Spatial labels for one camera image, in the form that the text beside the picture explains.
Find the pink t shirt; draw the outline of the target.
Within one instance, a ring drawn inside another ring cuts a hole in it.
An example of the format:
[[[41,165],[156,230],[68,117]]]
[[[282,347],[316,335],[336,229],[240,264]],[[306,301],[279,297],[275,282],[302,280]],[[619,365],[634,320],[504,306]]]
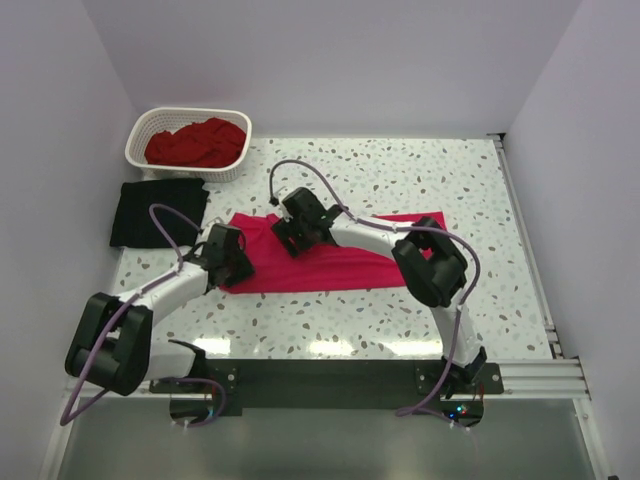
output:
[[[231,225],[246,236],[246,253],[255,273],[226,287],[231,294],[301,293],[403,287],[394,261],[357,248],[319,245],[291,257],[271,227],[279,217],[236,213]]]

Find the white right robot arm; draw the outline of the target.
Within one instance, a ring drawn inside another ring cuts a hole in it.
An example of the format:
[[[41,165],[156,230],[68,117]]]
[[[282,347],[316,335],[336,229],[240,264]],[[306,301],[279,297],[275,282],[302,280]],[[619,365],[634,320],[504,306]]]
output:
[[[326,245],[355,248],[395,262],[409,293],[429,307],[443,341],[448,386],[469,392],[481,380],[487,354],[466,308],[468,263],[454,244],[458,238],[423,216],[415,222],[356,217],[334,204],[327,208],[305,187],[270,195],[281,218],[272,231],[292,257]]]

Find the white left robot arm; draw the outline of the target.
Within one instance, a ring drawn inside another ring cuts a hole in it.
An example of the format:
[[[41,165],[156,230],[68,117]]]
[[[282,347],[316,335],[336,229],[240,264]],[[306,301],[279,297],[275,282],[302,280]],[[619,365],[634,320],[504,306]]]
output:
[[[137,289],[90,297],[66,355],[66,373],[122,396],[166,378],[185,392],[200,390],[207,380],[204,351],[186,341],[155,342],[153,328],[189,301],[249,279],[254,267],[245,244],[240,229],[214,224],[180,268]]]

